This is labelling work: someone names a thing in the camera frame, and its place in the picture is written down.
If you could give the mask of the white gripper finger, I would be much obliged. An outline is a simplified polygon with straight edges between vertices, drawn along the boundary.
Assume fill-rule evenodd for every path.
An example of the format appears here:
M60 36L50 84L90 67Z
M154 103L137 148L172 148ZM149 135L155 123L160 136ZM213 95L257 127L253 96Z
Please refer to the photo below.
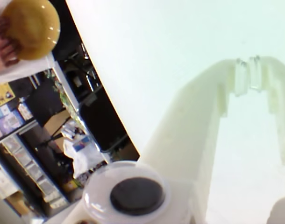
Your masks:
M275 116L281 161L285 165L285 64L274 57L249 59L249 86L267 94L268 110Z
M89 178L65 224L202 223L220 119L230 93L248 88L248 66L225 60L184 85L138 161L116 161Z

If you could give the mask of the person's bare hand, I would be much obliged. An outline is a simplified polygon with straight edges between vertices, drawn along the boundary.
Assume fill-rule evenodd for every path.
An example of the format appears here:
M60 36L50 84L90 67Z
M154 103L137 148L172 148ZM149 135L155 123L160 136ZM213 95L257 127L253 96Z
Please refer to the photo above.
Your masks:
M17 40L6 36L8 28L8 19L0 16L0 72L20 61L21 46Z

